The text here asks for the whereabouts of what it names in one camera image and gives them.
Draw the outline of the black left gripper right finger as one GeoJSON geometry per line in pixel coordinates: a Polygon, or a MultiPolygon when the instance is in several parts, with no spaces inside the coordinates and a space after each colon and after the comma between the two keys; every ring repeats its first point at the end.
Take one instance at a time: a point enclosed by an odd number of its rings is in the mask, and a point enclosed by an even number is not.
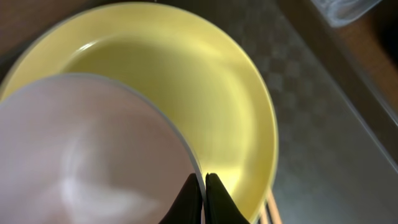
{"type": "Polygon", "coordinates": [[[209,224],[249,224],[215,173],[206,175],[205,219],[209,224]]]}

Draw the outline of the pink bowl with food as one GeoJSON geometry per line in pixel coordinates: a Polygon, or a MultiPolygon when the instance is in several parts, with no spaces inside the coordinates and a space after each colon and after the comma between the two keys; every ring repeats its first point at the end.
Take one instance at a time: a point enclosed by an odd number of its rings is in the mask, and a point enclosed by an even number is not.
{"type": "Polygon", "coordinates": [[[178,129],[117,81],[67,73],[1,102],[2,223],[158,223],[189,176],[178,129]]]}

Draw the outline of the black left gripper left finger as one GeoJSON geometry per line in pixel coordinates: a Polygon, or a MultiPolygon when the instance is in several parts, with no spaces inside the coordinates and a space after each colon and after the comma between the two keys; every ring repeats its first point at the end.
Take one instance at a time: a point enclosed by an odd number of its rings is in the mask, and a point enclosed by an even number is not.
{"type": "Polygon", "coordinates": [[[197,176],[192,173],[159,224],[200,224],[203,199],[197,176]]]}

